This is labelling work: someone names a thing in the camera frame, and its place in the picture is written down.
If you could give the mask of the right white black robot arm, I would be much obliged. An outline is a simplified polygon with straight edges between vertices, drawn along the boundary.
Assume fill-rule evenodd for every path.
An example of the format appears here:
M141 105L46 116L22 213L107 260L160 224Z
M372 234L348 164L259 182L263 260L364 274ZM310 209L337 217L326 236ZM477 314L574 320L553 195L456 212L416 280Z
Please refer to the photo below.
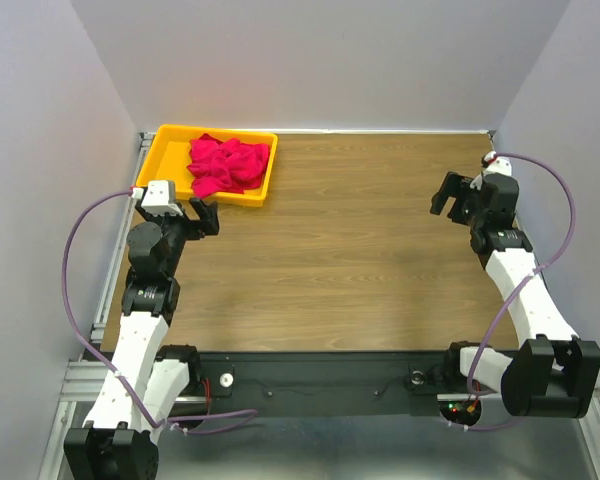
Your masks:
M431 213L451 201L449 219L468 226L471 248L503 297L519 343L508 357L488 345L454 342L440 378L452 390L472 383L500 394L512 416L582 418L600 371L600 348L576 334L540 278L531 242L515 226L518 196L518 183L507 174L474 180L449 172L432 197Z

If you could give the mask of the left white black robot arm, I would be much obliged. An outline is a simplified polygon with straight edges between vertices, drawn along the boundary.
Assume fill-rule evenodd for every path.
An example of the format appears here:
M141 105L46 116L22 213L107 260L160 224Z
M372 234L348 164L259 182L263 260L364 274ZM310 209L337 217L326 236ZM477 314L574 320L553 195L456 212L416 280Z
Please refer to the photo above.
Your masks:
M177 397L202 382L193 346L165 346L179 299L175 272L189 241L220 230L218 206L193 197L196 218L172 200L144 198L141 223L127 234L128 260L119 335L112 357L92 352L108 369L83 425L70 429L64 454L76 479L153 479L158 439Z

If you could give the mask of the red t shirt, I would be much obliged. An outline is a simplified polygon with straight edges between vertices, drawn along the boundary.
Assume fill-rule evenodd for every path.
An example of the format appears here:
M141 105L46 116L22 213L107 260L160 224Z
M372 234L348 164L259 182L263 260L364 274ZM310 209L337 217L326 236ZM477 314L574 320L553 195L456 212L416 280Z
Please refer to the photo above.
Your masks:
M270 147L237 138L221 141L203 134L190 141L189 156L187 170L193 176L191 188L197 197L222 192L244 194L261 186Z

